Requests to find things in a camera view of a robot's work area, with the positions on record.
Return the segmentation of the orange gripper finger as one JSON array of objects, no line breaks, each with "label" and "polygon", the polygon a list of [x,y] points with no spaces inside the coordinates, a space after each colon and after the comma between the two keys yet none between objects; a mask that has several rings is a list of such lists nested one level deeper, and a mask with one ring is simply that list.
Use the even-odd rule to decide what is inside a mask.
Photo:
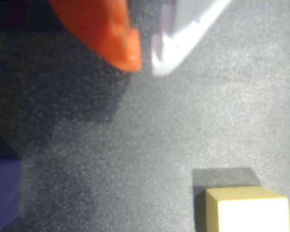
[{"label": "orange gripper finger", "polygon": [[113,67],[140,71],[140,34],[131,27],[125,0],[52,0],[62,25]]}]

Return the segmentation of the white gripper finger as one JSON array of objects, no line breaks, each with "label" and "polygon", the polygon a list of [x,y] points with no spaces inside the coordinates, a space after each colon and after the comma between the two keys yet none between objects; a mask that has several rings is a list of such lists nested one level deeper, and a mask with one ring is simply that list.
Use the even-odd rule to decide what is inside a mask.
[{"label": "white gripper finger", "polygon": [[162,4],[160,29],[151,40],[154,76],[174,71],[231,0],[171,0]]}]

